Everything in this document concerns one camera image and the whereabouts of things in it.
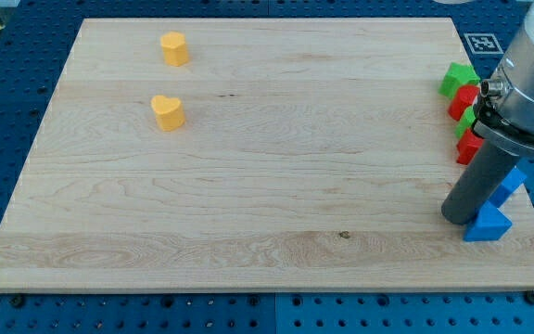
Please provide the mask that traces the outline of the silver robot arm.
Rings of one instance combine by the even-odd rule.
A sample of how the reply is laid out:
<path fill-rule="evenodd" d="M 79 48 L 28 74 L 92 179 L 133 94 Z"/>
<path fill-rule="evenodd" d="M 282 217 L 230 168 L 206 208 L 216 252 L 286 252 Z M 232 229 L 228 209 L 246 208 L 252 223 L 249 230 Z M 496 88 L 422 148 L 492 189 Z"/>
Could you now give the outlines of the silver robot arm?
<path fill-rule="evenodd" d="M 474 164 L 509 169 L 534 160 L 534 2 L 490 78 L 480 84 L 473 131 L 485 139 Z"/>

